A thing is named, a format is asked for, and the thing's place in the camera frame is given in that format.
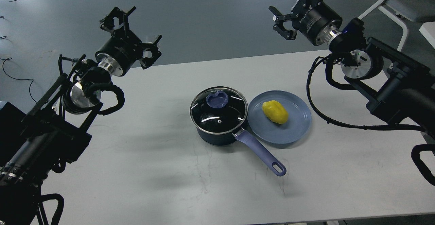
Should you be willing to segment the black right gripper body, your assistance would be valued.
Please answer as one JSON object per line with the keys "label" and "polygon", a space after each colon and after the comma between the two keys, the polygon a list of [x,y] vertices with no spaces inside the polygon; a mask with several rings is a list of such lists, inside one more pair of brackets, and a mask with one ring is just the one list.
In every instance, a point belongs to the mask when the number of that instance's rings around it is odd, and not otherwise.
{"label": "black right gripper body", "polygon": [[298,0],[292,7],[292,27],[303,34],[314,46],[325,43],[328,27],[339,28],[343,19],[323,0]]}

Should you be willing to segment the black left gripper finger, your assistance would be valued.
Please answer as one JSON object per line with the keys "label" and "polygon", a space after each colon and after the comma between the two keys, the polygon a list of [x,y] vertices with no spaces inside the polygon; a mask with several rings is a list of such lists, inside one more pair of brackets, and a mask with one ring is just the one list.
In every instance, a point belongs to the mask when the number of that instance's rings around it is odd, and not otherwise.
{"label": "black left gripper finger", "polygon": [[158,35],[154,42],[148,42],[148,43],[140,43],[140,48],[143,52],[150,52],[150,57],[142,57],[139,59],[140,66],[143,70],[148,69],[149,67],[153,66],[154,63],[160,58],[162,53],[160,52],[158,48],[158,43],[160,42],[162,38],[162,35]]}
{"label": "black left gripper finger", "polygon": [[[116,33],[127,35],[130,31],[128,17],[136,8],[136,6],[133,6],[128,12],[124,12],[118,7],[114,7],[107,16],[100,20],[100,29],[109,32],[111,35]],[[118,19],[119,22],[117,29],[115,29],[115,19]]]}

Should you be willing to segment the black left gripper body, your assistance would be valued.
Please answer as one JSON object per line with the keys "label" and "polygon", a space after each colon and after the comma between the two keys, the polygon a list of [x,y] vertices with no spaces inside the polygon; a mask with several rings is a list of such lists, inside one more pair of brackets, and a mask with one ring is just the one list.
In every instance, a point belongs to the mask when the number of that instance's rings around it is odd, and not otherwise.
{"label": "black left gripper body", "polygon": [[143,57],[147,45],[127,28],[114,30],[110,39],[96,52],[98,67],[110,76],[125,76],[132,65]]}

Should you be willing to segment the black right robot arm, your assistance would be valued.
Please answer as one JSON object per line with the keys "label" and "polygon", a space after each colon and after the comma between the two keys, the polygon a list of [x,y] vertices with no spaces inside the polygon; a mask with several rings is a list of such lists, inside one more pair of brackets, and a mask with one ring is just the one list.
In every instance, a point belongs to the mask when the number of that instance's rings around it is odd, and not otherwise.
{"label": "black right robot arm", "polygon": [[[374,37],[364,37],[362,18],[378,0],[359,17],[340,29],[343,19],[323,0],[297,0],[289,14],[276,7],[273,29],[286,40],[300,32],[314,45],[328,45],[330,54],[314,60],[308,72],[306,94],[314,112],[326,123],[373,131],[411,130],[434,138],[434,75],[420,62]],[[366,108],[384,125],[353,125],[322,113],[311,98],[311,78],[315,69],[325,65],[325,79],[339,90],[359,92],[368,102]]]}

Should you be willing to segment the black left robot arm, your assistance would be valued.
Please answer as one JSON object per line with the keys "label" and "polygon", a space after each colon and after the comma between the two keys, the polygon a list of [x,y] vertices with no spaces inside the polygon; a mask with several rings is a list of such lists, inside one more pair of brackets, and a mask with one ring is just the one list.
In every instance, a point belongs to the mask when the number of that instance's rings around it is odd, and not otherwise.
{"label": "black left robot arm", "polygon": [[1,101],[1,224],[59,224],[64,198],[41,193],[50,171],[62,173],[89,145],[88,130],[98,115],[110,115],[125,103],[112,82],[139,61],[145,70],[162,55],[158,43],[142,42],[129,28],[128,12],[114,7],[100,21],[110,33],[95,60],[58,57],[59,77],[34,107],[24,113]]}

